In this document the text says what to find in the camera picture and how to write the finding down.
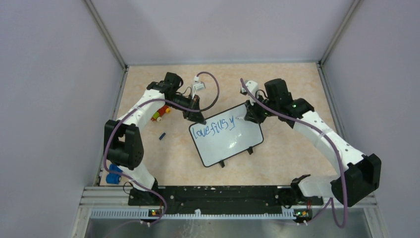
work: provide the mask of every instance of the black whiteboard border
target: black whiteboard border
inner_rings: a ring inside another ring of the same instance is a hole
[[[224,110],[223,112],[220,112],[220,113],[218,113],[218,114],[214,114],[213,116],[206,118],[206,121],[207,121],[207,119],[210,119],[210,118],[215,117],[215,116],[217,116],[217,115],[219,115],[219,114],[225,113],[225,112],[227,112],[227,111],[229,111],[229,110],[232,110],[232,109],[237,108],[237,107],[239,107],[239,106],[242,106],[242,105],[244,105],[244,104],[245,104],[245,103],[241,103],[241,104],[236,105],[236,106],[234,106],[234,107],[232,107],[232,108],[226,109],[226,110]],[[225,161],[225,160],[227,160],[227,159],[229,159],[229,158],[231,158],[231,157],[233,157],[233,156],[235,156],[235,155],[237,155],[237,154],[240,154],[240,153],[242,153],[242,152],[244,152],[244,151],[247,151],[247,150],[248,150],[248,149],[245,149],[245,150],[240,151],[240,152],[238,152],[238,153],[236,153],[236,154],[234,154],[234,155],[231,155],[231,156],[229,156],[229,157],[227,157],[227,158],[225,158],[225,159],[223,159],[223,160],[220,160],[219,162],[216,162],[216,163],[214,163],[214,164],[212,164],[212,165],[206,166],[206,165],[204,165],[203,159],[201,158],[201,154],[200,154],[200,151],[198,150],[197,144],[196,144],[196,142],[195,142],[195,140],[194,140],[194,136],[193,136],[193,134],[191,133],[191,127],[192,127],[192,126],[194,126],[194,125],[196,125],[196,124],[198,124],[198,123],[193,123],[193,124],[191,124],[191,125],[188,127],[188,131],[190,132],[191,139],[192,139],[192,140],[193,140],[193,142],[194,142],[194,146],[196,147],[196,150],[197,150],[197,152],[198,152],[198,155],[200,156],[201,163],[203,164],[203,166],[204,166],[204,167],[208,168],[208,167],[211,167],[211,166],[213,166],[213,165],[219,164],[219,163],[220,163],[220,162],[222,162],[222,161]],[[263,130],[261,129],[261,125],[258,125],[258,126],[260,127],[260,132],[261,132],[262,141],[261,141],[260,143],[256,144],[256,145],[253,145],[252,147],[255,147],[255,146],[257,146],[257,145],[259,145],[259,144],[261,144],[261,143],[263,143],[263,142],[264,142]]]

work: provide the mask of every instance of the blue object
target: blue object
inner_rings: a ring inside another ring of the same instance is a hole
[[[111,164],[111,165],[109,166],[109,170],[122,173],[122,170],[120,170],[120,169],[118,168],[118,166],[117,166],[117,165],[115,165],[115,164]]]
[[[162,140],[162,138],[166,135],[166,133],[164,132],[160,137],[159,140]]]
[[[121,176],[120,175],[108,174],[106,176],[106,182],[107,183],[119,184],[120,181],[121,181]]]

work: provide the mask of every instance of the floor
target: floor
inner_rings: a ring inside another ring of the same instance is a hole
[[[118,116],[140,99],[150,82],[163,80],[166,72],[183,78],[185,84],[179,90],[183,92],[200,71],[211,72],[220,85],[218,102],[203,112],[206,118],[248,99],[239,93],[240,78],[256,81],[261,89],[265,82],[282,78],[294,99],[306,99],[321,118],[335,128],[315,63],[132,66]],[[200,106],[204,108],[213,101],[216,86],[209,76],[200,76],[200,80],[206,84],[206,89],[198,92]],[[145,148],[143,163],[159,185],[284,185],[303,174],[335,174],[331,164],[304,136],[275,117],[267,118],[261,124],[264,142],[254,148],[252,155],[245,151],[226,160],[224,168],[219,165],[206,168],[188,130],[191,124],[183,119],[180,111],[173,109],[161,122],[151,121],[141,131]],[[166,136],[159,140],[164,132]],[[101,185],[108,185],[105,179]]]

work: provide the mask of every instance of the wooden table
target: wooden table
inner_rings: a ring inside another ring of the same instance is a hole
[[[304,98],[315,107],[321,118],[332,128],[325,93],[315,63],[257,63],[132,66],[129,68],[118,117],[129,110],[143,95],[147,85],[164,79],[166,72],[174,72],[184,80],[183,92],[200,71],[211,72],[220,85],[219,100],[210,110],[210,117],[245,102],[248,97],[239,93],[239,79],[256,81],[261,89],[271,79],[287,82],[294,99]],[[198,92],[201,108],[209,105],[216,86],[209,76],[200,76],[206,89]],[[225,161],[226,167],[205,168],[188,131],[192,122],[183,119],[182,112],[172,109],[161,122],[149,122],[141,131],[145,163],[159,185],[283,185],[303,174],[334,175],[335,171],[324,156],[300,133],[293,131],[277,118],[267,118],[261,124],[264,142],[254,147],[254,153],[242,152]],[[101,185],[108,185],[105,179]]]

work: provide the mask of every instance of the gray wall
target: gray wall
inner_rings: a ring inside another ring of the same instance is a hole
[[[93,0],[128,64],[318,60],[352,0]]]
[[[379,207],[393,237],[418,237],[420,1],[367,0],[326,65],[349,140],[382,159]]]
[[[0,236],[69,237],[122,70],[81,0],[0,3]]]

